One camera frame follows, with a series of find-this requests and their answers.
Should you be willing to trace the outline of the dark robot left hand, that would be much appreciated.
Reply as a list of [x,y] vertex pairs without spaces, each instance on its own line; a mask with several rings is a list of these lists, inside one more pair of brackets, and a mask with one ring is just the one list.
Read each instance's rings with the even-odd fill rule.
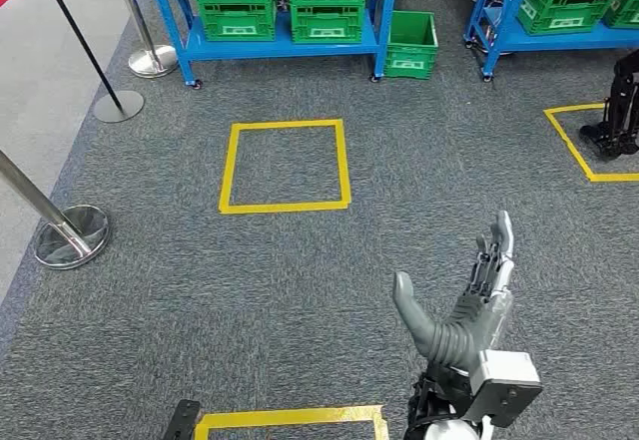
[[201,404],[196,400],[181,399],[165,429],[162,440],[191,440],[200,418]]

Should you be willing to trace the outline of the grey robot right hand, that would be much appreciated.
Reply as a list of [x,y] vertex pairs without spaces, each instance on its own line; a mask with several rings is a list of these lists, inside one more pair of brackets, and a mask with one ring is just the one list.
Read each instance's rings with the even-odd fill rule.
[[478,251],[468,283],[445,320],[423,310],[407,273],[395,273],[393,300],[421,356],[469,372],[479,352],[498,347],[512,306],[508,285],[514,267],[514,234],[506,211],[498,212],[490,230],[491,241],[477,237]]

